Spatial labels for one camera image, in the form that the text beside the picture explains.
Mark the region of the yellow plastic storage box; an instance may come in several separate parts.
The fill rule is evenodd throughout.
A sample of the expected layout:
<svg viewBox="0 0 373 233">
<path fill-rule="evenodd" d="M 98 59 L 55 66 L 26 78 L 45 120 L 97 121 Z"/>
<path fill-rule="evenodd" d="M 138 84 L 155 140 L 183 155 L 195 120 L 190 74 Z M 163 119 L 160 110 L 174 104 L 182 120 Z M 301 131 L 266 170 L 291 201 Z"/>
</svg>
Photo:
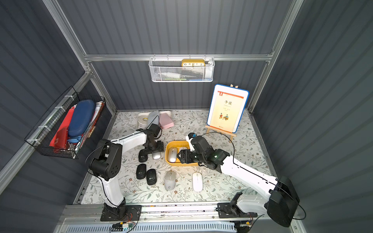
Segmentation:
<svg viewBox="0 0 373 233">
<path fill-rule="evenodd" d="M 171 141 L 170 143 L 167 144 L 166 149 L 165 149 L 165 160 L 170 166 L 181 166 L 181 167 L 195 167 L 198 166 L 198 163 L 191 163 L 191 164 L 182 164 L 178 158 L 176 158 L 175 162 L 170 162 L 170 149 L 171 148 L 177 148 L 177 152 L 179 152 L 181 147 L 186 147 L 189 149 L 189 144 L 185 140 L 177 140 L 177 141 Z"/>
</svg>

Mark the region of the silver mouse row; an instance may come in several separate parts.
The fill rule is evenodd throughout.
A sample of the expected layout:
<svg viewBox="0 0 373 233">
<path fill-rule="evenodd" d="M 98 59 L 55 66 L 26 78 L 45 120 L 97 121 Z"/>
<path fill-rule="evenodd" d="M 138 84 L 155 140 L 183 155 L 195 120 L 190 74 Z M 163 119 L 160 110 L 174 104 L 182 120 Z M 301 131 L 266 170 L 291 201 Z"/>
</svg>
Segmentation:
<svg viewBox="0 0 373 233">
<path fill-rule="evenodd" d="M 175 163 L 177 159 L 178 149 L 176 147 L 172 147 L 169 149 L 168 153 L 168 161 L 170 163 Z"/>
</svg>

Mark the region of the grey white mouse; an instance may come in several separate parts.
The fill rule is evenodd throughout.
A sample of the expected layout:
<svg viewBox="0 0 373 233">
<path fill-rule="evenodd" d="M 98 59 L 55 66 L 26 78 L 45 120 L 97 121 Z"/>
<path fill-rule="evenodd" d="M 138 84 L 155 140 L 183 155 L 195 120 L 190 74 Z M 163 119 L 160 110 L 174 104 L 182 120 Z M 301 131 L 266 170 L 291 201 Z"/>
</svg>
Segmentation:
<svg viewBox="0 0 373 233">
<path fill-rule="evenodd" d="M 167 191 L 174 190 L 176 187 L 176 172 L 168 171 L 165 175 L 164 186 Z"/>
</svg>

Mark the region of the black mouse with logo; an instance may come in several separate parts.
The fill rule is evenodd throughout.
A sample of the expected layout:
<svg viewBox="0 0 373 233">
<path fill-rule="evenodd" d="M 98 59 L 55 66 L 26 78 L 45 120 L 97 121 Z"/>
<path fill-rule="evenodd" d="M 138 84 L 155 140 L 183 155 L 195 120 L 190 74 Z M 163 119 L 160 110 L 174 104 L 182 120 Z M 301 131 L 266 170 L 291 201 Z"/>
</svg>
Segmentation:
<svg viewBox="0 0 373 233">
<path fill-rule="evenodd" d="M 147 185 L 154 185 L 157 182 L 157 176 L 156 176 L 156 170 L 155 169 L 149 169 L 146 173 L 146 181 Z"/>
</svg>

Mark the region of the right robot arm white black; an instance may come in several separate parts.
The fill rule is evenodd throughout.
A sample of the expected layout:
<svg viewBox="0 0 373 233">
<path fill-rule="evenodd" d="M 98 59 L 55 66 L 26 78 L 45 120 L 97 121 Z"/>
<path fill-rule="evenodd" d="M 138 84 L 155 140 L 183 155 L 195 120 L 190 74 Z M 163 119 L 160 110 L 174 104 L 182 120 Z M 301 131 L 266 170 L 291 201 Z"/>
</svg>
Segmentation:
<svg viewBox="0 0 373 233">
<path fill-rule="evenodd" d="M 226 210 L 218 208 L 221 212 L 237 217 L 251 213 L 265 214 L 283 227 L 290 226 L 300 200 L 288 178 L 279 179 L 261 173 L 221 149 L 207 153 L 198 153 L 190 149 L 181 150 L 177 157 L 182 164 L 198 163 L 198 165 L 233 177 L 260 195 L 259 198 L 250 198 L 239 192 Z"/>
</svg>

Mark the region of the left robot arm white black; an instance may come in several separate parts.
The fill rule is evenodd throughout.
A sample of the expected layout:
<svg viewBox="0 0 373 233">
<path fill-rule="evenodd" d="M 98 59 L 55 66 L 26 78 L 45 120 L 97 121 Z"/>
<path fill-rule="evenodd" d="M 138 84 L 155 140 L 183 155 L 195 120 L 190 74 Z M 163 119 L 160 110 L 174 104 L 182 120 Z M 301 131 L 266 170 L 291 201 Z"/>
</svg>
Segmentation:
<svg viewBox="0 0 373 233">
<path fill-rule="evenodd" d="M 143 146 L 144 148 L 139 152 L 139 162 L 144 163 L 148 160 L 149 154 L 161 154 L 164 151 L 163 142 L 158 140 L 160 135 L 159 129 L 138 129 L 120 139 L 102 139 L 96 149 L 87 156 L 85 165 L 102 183 L 106 197 L 105 204 L 108 207 L 118 209 L 125 206 L 118 181 L 122 154 L 136 146 Z"/>
</svg>

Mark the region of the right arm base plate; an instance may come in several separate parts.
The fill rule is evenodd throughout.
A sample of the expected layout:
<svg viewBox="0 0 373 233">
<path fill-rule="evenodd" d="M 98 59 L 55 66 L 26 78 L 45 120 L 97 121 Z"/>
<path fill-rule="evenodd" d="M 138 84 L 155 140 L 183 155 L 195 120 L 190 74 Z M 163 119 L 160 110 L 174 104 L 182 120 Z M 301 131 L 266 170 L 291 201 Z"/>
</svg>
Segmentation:
<svg viewBox="0 0 373 233">
<path fill-rule="evenodd" d="M 249 212 L 244 213 L 237 207 L 233 207 L 230 203 L 218 203 L 215 209 L 219 215 L 219 218 L 256 218 L 257 213 Z"/>
</svg>

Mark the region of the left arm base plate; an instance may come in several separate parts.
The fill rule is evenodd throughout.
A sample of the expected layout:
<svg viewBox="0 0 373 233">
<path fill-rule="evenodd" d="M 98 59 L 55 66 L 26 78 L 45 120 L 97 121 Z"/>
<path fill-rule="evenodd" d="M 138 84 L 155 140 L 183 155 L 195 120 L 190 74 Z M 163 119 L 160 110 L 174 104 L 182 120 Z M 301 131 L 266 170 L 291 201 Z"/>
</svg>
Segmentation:
<svg viewBox="0 0 373 233">
<path fill-rule="evenodd" d="M 125 205 L 114 208 L 104 204 L 100 221 L 138 221 L 141 209 L 141 205 Z"/>
</svg>

